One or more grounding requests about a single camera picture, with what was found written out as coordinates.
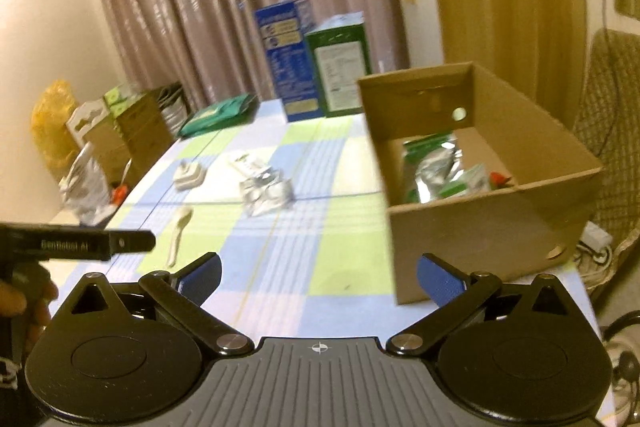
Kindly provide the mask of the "left hand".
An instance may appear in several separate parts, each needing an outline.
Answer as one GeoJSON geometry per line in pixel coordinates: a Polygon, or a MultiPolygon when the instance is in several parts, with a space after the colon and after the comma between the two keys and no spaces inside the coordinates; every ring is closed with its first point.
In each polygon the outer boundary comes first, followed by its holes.
{"type": "Polygon", "coordinates": [[[9,283],[1,282],[1,316],[8,319],[27,317],[27,329],[24,340],[24,353],[29,355],[32,348],[51,322],[50,303],[58,299],[58,286],[48,277],[40,291],[40,296],[32,305],[19,289],[9,283]]]}

